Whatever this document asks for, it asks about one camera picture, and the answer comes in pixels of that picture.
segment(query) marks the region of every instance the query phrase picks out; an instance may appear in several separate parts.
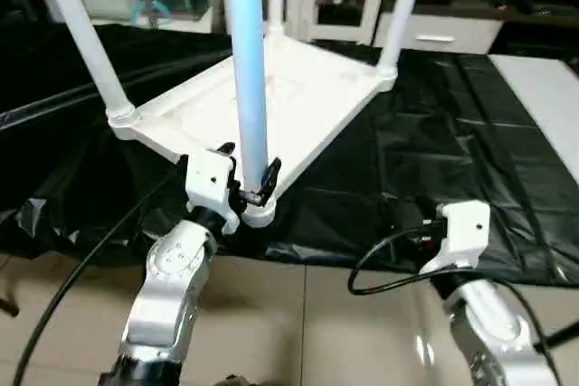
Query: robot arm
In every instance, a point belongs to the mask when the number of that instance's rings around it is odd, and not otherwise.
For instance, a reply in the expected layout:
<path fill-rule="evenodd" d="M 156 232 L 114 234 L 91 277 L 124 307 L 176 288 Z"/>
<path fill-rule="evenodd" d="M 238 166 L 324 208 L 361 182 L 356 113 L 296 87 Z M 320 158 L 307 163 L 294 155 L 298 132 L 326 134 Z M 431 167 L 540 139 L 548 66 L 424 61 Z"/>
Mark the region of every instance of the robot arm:
<path fill-rule="evenodd" d="M 476 268 L 488 245 L 489 206 L 470 201 L 439 209 L 447 238 L 421 273 Z M 512 312 L 488 280 L 446 275 L 431 282 L 444 300 L 452 336 L 470 367 L 475 386 L 556 386 L 546 358 L 533 344 L 528 322 Z"/>
<path fill-rule="evenodd" d="M 188 162 L 185 189 L 190 210 L 147 256 L 147 277 L 128 315 L 119 357 L 102 386 L 179 384 L 217 239 L 234 233 L 250 203 L 264 205 L 275 188 L 280 160 L 263 177 L 261 190 L 246 193 L 234 180 L 233 144 L 203 151 Z"/>

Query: light blue rod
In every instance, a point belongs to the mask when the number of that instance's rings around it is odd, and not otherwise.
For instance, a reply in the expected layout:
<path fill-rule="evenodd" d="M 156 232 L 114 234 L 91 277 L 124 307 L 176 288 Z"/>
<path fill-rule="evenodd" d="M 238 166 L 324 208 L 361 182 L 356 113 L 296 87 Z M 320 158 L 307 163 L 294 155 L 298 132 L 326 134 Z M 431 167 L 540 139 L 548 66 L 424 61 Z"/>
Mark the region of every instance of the light blue rod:
<path fill-rule="evenodd" d="M 268 164 L 261 0 L 227 0 L 233 39 L 244 189 L 257 192 Z"/>

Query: black plastic sheet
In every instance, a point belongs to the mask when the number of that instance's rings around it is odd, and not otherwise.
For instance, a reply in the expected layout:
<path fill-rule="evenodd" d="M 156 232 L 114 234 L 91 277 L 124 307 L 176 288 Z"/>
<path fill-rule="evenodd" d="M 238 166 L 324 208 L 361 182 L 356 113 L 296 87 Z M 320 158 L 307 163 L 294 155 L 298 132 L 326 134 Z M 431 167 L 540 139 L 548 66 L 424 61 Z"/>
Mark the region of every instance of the black plastic sheet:
<path fill-rule="evenodd" d="M 136 104 L 230 52 L 216 35 L 120 26 L 99 33 Z M 323 45 L 369 63 L 379 54 Z M 170 164 L 112 135 L 65 28 L 4 33 L 0 46 L 10 60 L 0 101 L 0 249 L 81 256 Z M 579 284 L 579 188 L 492 63 L 404 52 L 399 71 L 393 91 L 376 96 L 284 193 L 275 222 L 242 228 L 223 252 L 352 266 L 383 236 L 432 217 L 438 203 L 481 199 L 492 209 L 483 269 L 516 282 Z M 184 205 L 176 177 L 99 263 L 142 260 Z M 419 264 L 399 243 L 373 267 L 414 272 Z"/>

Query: white bracket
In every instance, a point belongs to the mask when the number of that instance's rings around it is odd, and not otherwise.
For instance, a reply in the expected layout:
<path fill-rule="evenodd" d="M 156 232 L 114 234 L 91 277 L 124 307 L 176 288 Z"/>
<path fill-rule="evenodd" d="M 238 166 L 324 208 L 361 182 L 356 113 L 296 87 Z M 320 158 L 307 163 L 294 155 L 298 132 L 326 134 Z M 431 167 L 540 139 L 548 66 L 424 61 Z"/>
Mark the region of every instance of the white bracket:
<path fill-rule="evenodd" d="M 489 245 L 489 205 L 482 201 L 456 202 L 439 206 L 438 214 L 447 220 L 446 238 L 420 274 L 451 265 L 476 268 L 480 254 Z"/>
<path fill-rule="evenodd" d="M 204 151 L 189 156 L 185 190 L 189 197 L 187 207 L 208 208 L 225 219 L 223 234 L 233 234 L 239 226 L 239 217 L 229 205 L 229 179 L 233 176 L 233 161 L 227 155 Z"/>

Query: beige floor tile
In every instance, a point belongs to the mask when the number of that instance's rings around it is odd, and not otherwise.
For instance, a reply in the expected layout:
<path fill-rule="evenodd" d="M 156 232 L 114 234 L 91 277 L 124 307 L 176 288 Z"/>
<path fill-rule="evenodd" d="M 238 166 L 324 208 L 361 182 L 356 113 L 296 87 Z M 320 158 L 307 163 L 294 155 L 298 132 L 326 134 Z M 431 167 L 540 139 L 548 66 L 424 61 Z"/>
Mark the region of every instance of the beige floor tile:
<path fill-rule="evenodd" d="M 303 385 L 427 384 L 410 288 L 355 297 L 347 292 L 347 275 L 338 268 L 308 268 Z M 364 273 L 359 285 L 400 277 Z"/>
<path fill-rule="evenodd" d="M 427 364 L 432 384 L 470 384 L 468 365 L 452 339 L 438 294 L 426 283 L 415 284 L 414 288 L 417 311 L 422 313 L 422 342 L 432 358 Z M 538 287 L 519 288 L 531 303 L 547 332 L 567 325 L 579 317 L 577 292 Z M 501 288 L 501 293 L 514 310 L 524 314 L 505 288 Z M 564 385 L 578 386 L 579 342 L 556 349 L 554 357 Z"/>
<path fill-rule="evenodd" d="M 0 360 L 16 362 L 36 321 L 76 261 L 48 255 L 11 259 L 4 295 L 21 307 L 0 315 Z M 33 355 L 40 366 L 107 371 L 140 285 L 140 270 L 92 268 L 63 299 Z M 182 380 L 213 384 L 230 373 L 299 384 L 304 268 L 217 258 Z"/>
<path fill-rule="evenodd" d="M 0 362 L 0 384 L 11 384 L 14 369 L 14 363 Z M 99 375 L 94 372 L 31 366 L 24 377 L 24 386 L 96 386 L 98 381 Z"/>
<path fill-rule="evenodd" d="M 229 374 L 299 385 L 305 268 L 219 258 L 182 379 L 213 384 Z"/>
<path fill-rule="evenodd" d="M 18 360 L 43 310 L 77 263 L 50 254 L 34 261 L 11 259 L 0 272 L 4 293 L 13 294 L 21 309 L 16 318 L 0 315 L 0 360 Z M 33 363 L 106 371 L 115 360 L 139 282 L 138 268 L 87 269 L 56 310 L 36 347 Z"/>

